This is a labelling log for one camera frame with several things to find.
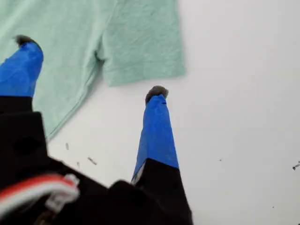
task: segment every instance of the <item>blue tape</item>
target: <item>blue tape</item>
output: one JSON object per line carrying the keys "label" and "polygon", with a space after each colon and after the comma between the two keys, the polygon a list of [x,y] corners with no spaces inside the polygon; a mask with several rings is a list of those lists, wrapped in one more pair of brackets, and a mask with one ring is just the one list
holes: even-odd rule
{"label": "blue tape", "polygon": [[37,44],[20,46],[0,65],[0,96],[33,97],[43,59]]}
{"label": "blue tape", "polygon": [[170,115],[163,95],[153,96],[146,106],[134,176],[148,158],[179,168]]}

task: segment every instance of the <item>black plastic part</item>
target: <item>black plastic part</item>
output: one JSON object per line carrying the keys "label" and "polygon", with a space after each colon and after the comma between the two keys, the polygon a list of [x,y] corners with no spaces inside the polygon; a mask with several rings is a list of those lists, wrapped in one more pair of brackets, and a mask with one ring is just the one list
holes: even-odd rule
{"label": "black plastic part", "polygon": [[133,178],[132,183],[157,199],[163,209],[192,224],[192,212],[179,169],[148,158]]}
{"label": "black plastic part", "polygon": [[[136,187],[118,181],[110,188],[89,179],[47,155],[42,116],[31,111],[31,98],[0,97],[0,191],[44,173],[74,174],[80,196],[55,215],[45,207],[47,196],[12,212],[1,225],[190,225],[179,171],[146,163]],[[163,181],[163,176],[170,176]]]}
{"label": "black plastic part", "polygon": [[0,97],[0,115],[22,112],[32,112],[31,97]]}

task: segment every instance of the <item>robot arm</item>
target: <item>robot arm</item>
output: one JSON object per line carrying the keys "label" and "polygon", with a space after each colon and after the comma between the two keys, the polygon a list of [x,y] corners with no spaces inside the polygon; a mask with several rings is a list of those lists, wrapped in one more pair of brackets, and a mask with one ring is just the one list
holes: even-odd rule
{"label": "robot arm", "polygon": [[[166,89],[156,87],[146,97],[132,182],[120,180],[104,187],[48,157],[42,115],[31,106],[43,52],[31,38],[26,38],[19,39],[19,50],[0,65],[0,225],[191,225],[165,101]],[[78,181],[71,185],[79,196],[55,208],[55,204],[49,207],[47,202],[53,195],[63,197],[64,193],[53,189],[40,196],[31,189],[31,201],[25,202],[24,182],[48,174],[71,174]],[[19,201],[23,204],[9,201],[16,195],[21,196]]]}

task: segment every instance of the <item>gray fingertip pad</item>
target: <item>gray fingertip pad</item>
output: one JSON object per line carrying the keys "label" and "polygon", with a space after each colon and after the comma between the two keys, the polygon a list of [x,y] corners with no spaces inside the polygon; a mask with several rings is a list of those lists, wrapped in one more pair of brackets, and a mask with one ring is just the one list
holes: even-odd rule
{"label": "gray fingertip pad", "polygon": [[169,94],[169,90],[167,90],[166,88],[164,88],[163,86],[154,86],[146,95],[146,99],[145,102],[146,104],[151,100],[151,98],[155,95],[163,95],[165,98],[168,97]]}

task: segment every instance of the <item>debris speck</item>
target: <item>debris speck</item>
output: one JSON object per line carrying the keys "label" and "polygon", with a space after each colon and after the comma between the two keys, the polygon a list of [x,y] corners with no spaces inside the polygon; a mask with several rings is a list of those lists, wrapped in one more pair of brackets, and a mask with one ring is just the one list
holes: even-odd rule
{"label": "debris speck", "polygon": [[88,157],[88,160],[91,161],[92,164],[97,165],[97,163],[91,157]]}
{"label": "debris speck", "polygon": [[293,170],[296,170],[296,168],[297,168],[298,166],[300,166],[300,163],[297,164],[296,166],[293,166],[292,169],[293,169]]}

